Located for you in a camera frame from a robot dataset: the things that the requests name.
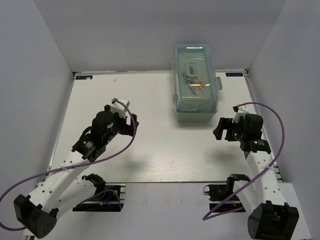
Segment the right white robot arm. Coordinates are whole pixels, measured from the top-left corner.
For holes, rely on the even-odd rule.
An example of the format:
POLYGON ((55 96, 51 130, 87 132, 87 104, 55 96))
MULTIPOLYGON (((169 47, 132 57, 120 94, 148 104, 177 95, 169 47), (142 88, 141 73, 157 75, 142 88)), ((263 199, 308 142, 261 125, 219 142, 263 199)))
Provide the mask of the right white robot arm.
POLYGON ((251 173, 232 173, 225 184, 210 185, 210 201, 224 199, 239 201, 237 205, 247 212, 249 236, 254 240, 289 240, 299 220, 298 209, 290 206, 283 196, 271 159, 271 148, 262 139, 263 118, 251 113, 238 113, 233 118, 219 119, 213 134, 217 140, 239 142, 251 173))

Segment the green cantilever toolbox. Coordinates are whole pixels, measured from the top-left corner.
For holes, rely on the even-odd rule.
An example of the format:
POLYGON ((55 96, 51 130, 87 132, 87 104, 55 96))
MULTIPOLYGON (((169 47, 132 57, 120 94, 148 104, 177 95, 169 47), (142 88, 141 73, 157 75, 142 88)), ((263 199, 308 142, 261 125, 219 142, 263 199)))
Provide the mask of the green cantilever toolbox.
POLYGON ((209 122, 218 111, 222 83, 206 43, 179 43, 171 60, 173 102, 180 123, 209 122))

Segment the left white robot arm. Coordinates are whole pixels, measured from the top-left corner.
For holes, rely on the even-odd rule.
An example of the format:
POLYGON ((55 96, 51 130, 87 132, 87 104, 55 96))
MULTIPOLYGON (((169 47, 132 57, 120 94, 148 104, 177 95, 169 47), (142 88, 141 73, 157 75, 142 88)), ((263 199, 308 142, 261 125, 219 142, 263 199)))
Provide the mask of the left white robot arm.
POLYGON ((39 186, 13 201, 17 220, 36 238, 46 237, 58 219, 82 202, 99 200, 106 192, 106 182, 97 174, 84 175, 90 164, 106 151, 117 135, 135 137, 139 122, 137 115, 117 101, 106 105, 96 114, 72 146, 61 170, 51 173, 39 186))

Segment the yellow-handled pliers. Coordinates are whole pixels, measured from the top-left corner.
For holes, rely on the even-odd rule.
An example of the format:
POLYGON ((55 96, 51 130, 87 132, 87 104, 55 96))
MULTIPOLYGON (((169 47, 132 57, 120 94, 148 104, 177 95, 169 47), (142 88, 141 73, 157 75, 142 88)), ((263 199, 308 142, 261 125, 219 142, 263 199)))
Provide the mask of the yellow-handled pliers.
POLYGON ((191 91, 191 93, 195 96, 205 91, 205 88, 201 84, 196 84, 196 83, 189 83, 188 88, 191 91))
POLYGON ((200 78, 200 77, 196 77, 196 78, 186 78, 187 83, 189 84, 200 84, 202 85, 204 88, 206 87, 206 84, 204 83, 204 81, 200 78))

